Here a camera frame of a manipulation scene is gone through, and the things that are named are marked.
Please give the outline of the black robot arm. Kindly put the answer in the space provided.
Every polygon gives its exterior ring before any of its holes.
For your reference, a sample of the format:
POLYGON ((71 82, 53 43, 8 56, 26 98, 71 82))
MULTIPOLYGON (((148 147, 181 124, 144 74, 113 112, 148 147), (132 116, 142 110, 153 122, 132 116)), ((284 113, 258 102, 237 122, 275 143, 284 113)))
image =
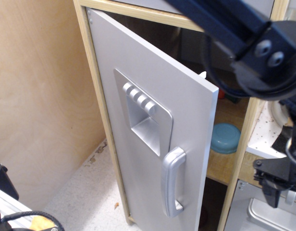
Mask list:
POLYGON ((172 0, 170 4, 205 31, 203 64, 223 91, 286 106, 293 121, 286 157, 253 164, 267 203, 276 208, 282 191, 296 192, 296 21, 271 21, 241 0, 172 0), (238 89, 214 74, 212 41, 232 56, 238 89))

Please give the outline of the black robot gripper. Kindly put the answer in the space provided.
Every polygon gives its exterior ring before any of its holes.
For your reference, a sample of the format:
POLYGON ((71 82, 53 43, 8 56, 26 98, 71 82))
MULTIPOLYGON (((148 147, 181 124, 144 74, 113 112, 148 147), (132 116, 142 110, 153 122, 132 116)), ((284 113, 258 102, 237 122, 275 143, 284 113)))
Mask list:
POLYGON ((253 162, 254 179, 262 185, 266 202, 277 208, 281 192, 296 192, 296 139, 290 138, 285 147, 286 157, 259 159, 253 162))

